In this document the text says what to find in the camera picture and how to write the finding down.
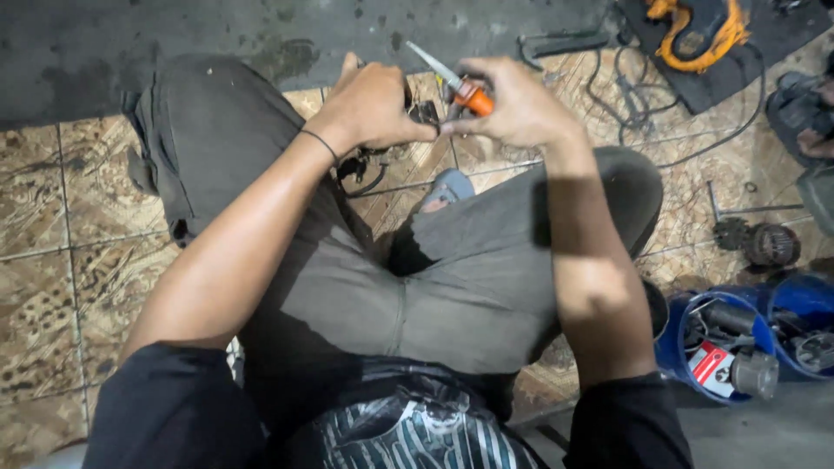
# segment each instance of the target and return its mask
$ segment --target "black wristband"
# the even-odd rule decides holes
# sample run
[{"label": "black wristband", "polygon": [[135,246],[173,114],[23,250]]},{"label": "black wristband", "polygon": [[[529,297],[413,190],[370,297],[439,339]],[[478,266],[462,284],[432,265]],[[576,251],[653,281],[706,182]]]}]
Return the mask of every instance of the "black wristband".
[{"label": "black wristband", "polygon": [[327,144],[327,142],[325,142],[325,141],[324,141],[324,139],[322,139],[322,138],[321,138],[321,137],[319,137],[318,135],[316,135],[316,134],[314,134],[314,133],[310,132],[310,131],[309,131],[309,130],[307,130],[307,129],[301,129],[301,130],[299,131],[299,133],[300,133],[300,134],[312,135],[313,137],[317,138],[317,139],[319,140],[319,142],[321,142],[321,144],[322,144],[322,145],[324,145],[324,147],[325,147],[326,149],[330,150],[330,154],[332,154],[332,155],[333,155],[333,161],[334,161],[334,163],[335,163],[337,166],[339,165],[339,157],[338,157],[338,156],[336,156],[336,152],[334,152],[334,151],[333,151],[333,149],[332,149],[332,148],[330,148],[330,145],[328,145],[328,144]]}]

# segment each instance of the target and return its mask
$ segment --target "screwdriver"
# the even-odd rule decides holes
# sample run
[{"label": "screwdriver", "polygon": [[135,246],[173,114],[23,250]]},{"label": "screwdriver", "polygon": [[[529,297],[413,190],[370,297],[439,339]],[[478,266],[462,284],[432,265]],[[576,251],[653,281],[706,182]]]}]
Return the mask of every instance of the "screwdriver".
[{"label": "screwdriver", "polygon": [[479,117],[486,117],[492,113],[492,99],[487,98],[484,90],[480,87],[464,80],[455,72],[449,70],[438,59],[429,55],[425,50],[417,47],[411,41],[406,41],[405,44],[415,51],[420,58],[431,67],[435,73],[438,74],[450,88],[455,91],[455,102],[461,106],[465,106],[472,110],[475,115]]}]

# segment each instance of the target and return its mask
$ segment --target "pant leg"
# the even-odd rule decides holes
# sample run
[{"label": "pant leg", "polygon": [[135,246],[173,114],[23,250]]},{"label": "pant leg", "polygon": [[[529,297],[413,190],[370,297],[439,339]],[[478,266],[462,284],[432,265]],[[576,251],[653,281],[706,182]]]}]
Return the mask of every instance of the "pant leg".
[{"label": "pant leg", "polygon": [[[661,207],[660,174],[629,149],[597,149],[595,156],[615,227],[635,257]],[[512,373],[560,333],[541,166],[416,215],[395,236],[389,262],[408,275],[403,356],[466,373]]]},{"label": "pant leg", "polygon": [[[241,62],[205,55],[176,58],[158,72],[134,117],[171,235],[183,246],[283,153],[304,124]],[[372,244],[354,236],[345,221],[352,213],[340,195],[324,178],[240,333],[248,378],[392,347],[401,284],[373,260]],[[371,241],[369,229],[359,235]]]}]

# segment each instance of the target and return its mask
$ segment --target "blue plastic container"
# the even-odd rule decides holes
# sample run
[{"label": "blue plastic container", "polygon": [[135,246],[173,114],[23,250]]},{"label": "blue plastic container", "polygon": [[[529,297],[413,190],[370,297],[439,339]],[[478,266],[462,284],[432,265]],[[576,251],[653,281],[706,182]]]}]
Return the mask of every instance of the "blue plastic container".
[{"label": "blue plastic container", "polygon": [[[740,392],[734,392],[730,397],[722,397],[705,389],[689,369],[689,361],[686,359],[683,346],[686,318],[689,317],[689,314],[695,308],[709,300],[718,299],[730,305],[758,313],[754,306],[756,300],[755,292],[748,293],[751,296],[747,296],[747,294],[737,295],[728,291],[722,291],[721,289],[713,289],[700,294],[695,291],[687,291],[669,298],[669,324],[666,326],[666,330],[661,337],[655,342],[655,357],[658,368],[667,376],[686,383],[713,401],[730,405],[750,400],[752,396],[741,394]],[[756,323],[753,325],[753,338],[756,340],[756,348],[770,355],[776,354],[776,344],[773,340],[773,334],[767,327],[765,318],[761,315],[756,316]]]},{"label": "blue plastic container", "polygon": [[[834,325],[834,285],[815,275],[794,274],[783,280],[766,296],[762,312],[768,320],[777,308],[793,311],[815,328]],[[777,340],[776,357],[798,375],[812,380],[834,378],[834,368],[819,373],[808,371],[794,360]]]}]

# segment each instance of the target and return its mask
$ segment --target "dirty floor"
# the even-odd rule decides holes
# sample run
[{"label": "dirty floor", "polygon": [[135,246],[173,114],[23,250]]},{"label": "dirty floor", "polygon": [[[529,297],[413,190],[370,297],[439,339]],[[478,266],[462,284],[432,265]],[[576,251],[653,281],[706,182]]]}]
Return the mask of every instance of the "dirty floor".
[{"label": "dirty floor", "polygon": [[[768,73],[769,90],[786,70],[820,73],[830,50],[824,35],[777,64]],[[594,90],[616,103],[612,59],[612,51],[603,52]],[[629,67],[639,61],[627,60]],[[551,58],[537,78],[587,122],[595,145],[616,144],[616,121],[585,93],[594,64],[593,53]],[[653,70],[650,76],[661,80]],[[409,82],[420,99],[433,99],[442,109],[431,75],[409,76]],[[327,91],[286,96],[309,117]],[[655,116],[653,132],[627,134],[625,141],[658,164],[670,162],[729,134],[748,118],[757,94],[755,82],[696,118],[674,108]],[[669,99],[662,93],[655,97],[657,103]],[[128,181],[125,151],[136,145],[120,117],[10,131],[0,138],[0,466],[20,466],[88,434],[98,389],[113,373],[146,294],[179,252],[169,242],[159,200],[141,195]],[[384,240],[441,170],[460,168],[482,192],[539,164],[538,156],[478,137],[411,144],[384,156],[390,166],[382,184],[352,204]],[[372,167],[365,181],[376,170]],[[667,294],[749,280],[741,257],[711,241],[706,181],[712,181],[722,209],[741,209],[801,203],[792,185],[800,173],[763,116],[730,143],[663,170],[666,198],[656,232],[636,261],[640,272]],[[746,182],[756,191],[745,190]],[[801,267],[814,268],[834,256],[834,240],[823,237],[804,209],[754,214],[749,220],[794,229],[802,242]],[[570,402],[576,392],[575,363],[559,339],[521,372],[514,420]]]}]

